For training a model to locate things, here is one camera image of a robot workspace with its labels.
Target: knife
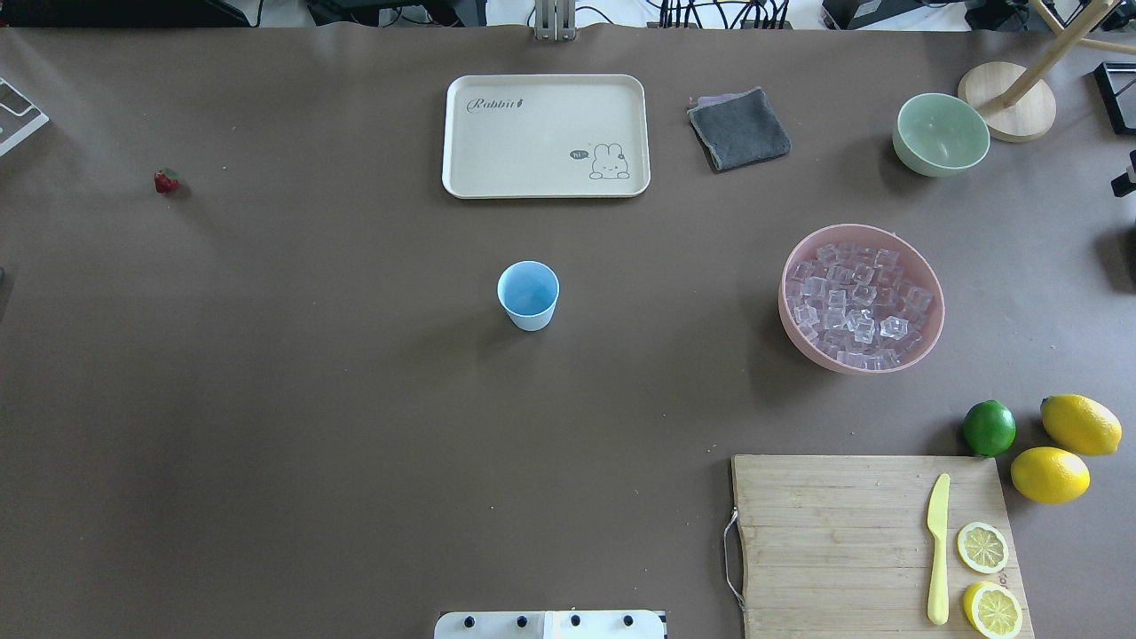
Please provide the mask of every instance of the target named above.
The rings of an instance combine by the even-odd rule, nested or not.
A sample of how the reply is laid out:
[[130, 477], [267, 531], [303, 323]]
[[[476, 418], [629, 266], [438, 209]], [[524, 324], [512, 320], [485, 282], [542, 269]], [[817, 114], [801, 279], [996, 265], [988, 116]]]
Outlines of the knife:
[[951, 493], [951, 475], [943, 473], [935, 481], [927, 505], [927, 530], [935, 538], [935, 559], [930, 565], [930, 588], [927, 592], [927, 619], [935, 625], [946, 623], [946, 501]]

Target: yellow lemon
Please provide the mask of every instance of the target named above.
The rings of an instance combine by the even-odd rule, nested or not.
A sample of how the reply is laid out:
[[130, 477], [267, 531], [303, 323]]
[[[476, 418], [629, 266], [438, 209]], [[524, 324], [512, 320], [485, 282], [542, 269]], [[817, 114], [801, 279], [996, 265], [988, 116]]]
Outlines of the yellow lemon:
[[1078, 455], [1111, 455], [1120, 445], [1120, 420], [1080, 395], [1043, 399], [1042, 425], [1053, 441]]
[[1018, 492], [1034, 501], [1061, 504], [1088, 490], [1088, 466], [1068, 450], [1038, 446], [1014, 458], [1010, 480]]
[[1005, 567], [1010, 559], [1005, 538], [991, 524], [970, 522], [962, 526], [958, 537], [959, 556], [962, 563], [984, 574], [994, 574]]
[[962, 594], [962, 609], [975, 630], [988, 639], [1010, 639], [1021, 631], [1018, 599], [993, 581], [979, 581]]

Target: green bowl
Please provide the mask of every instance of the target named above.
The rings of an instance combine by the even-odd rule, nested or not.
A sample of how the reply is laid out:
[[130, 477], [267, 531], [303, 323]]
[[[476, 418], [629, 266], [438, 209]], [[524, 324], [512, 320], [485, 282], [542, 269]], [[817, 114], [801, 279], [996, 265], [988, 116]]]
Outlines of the green bowl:
[[945, 93], [921, 93], [900, 109], [892, 147], [911, 171], [945, 177], [982, 161], [991, 133], [970, 105]]

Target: gray folded cloth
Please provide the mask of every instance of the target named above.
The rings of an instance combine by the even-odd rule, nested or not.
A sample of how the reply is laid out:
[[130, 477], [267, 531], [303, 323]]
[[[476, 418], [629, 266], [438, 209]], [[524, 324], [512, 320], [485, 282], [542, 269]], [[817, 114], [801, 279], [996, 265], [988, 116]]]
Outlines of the gray folded cloth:
[[687, 115], [718, 171], [779, 158], [793, 147], [760, 86], [699, 98]]

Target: cutting board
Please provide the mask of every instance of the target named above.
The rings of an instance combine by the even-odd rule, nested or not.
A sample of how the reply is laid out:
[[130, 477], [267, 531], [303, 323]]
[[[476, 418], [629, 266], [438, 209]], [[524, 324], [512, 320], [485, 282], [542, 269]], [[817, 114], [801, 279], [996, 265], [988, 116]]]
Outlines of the cutting board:
[[[1001, 582], [1021, 604], [1033, 639], [1013, 534], [993, 459], [925, 456], [737, 455], [734, 499], [742, 538], [746, 639], [980, 637], [962, 612], [976, 581]], [[950, 617], [927, 620], [934, 539], [927, 503], [951, 475], [947, 512]], [[997, 574], [967, 567], [955, 536], [974, 521], [1005, 536]]]

